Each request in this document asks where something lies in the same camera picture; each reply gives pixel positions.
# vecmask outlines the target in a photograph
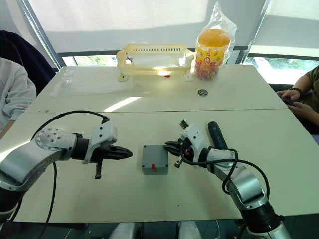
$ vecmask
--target person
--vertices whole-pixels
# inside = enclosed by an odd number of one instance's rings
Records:
[[[310,94],[303,95],[310,89]],[[310,134],[319,134],[319,65],[301,76],[292,88],[277,94],[295,101],[288,108]]]
[[[35,85],[24,67],[0,58],[0,139],[35,97]]]

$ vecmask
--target orange lid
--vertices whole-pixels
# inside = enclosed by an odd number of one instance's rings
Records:
[[[198,42],[205,46],[223,47],[230,43],[230,37],[223,30],[208,29],[199,35]]]

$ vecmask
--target plastic bag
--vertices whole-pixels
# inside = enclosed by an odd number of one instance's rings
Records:
[[[51,96],[73,96],[102,94],[131,90],[132,78],[119,82],[121,70],[117,67],[68,67],[62,73],[60,81],[55,85]]]
[[[214,6],[210,21],[197,38],[195,75],[212,79],[231,55],[237,26],[222,12],[219,2]]]

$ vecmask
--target olive shirt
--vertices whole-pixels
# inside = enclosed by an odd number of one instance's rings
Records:
[[[313,108],[319,113],[319,65],[306,73],[312,83],[313,92],[307,95],[301,102]]]

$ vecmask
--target black handle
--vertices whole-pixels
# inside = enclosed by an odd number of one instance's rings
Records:
[[[208,131],[217,149],[228,149],[228,146],[216,122],[212,121],[208,123]]]
[[[99,158],[96,162],[96,169],[95,169],[95,179],[100,179],[102,178],[101,172],[102,172],[102,162],[103,158]]]

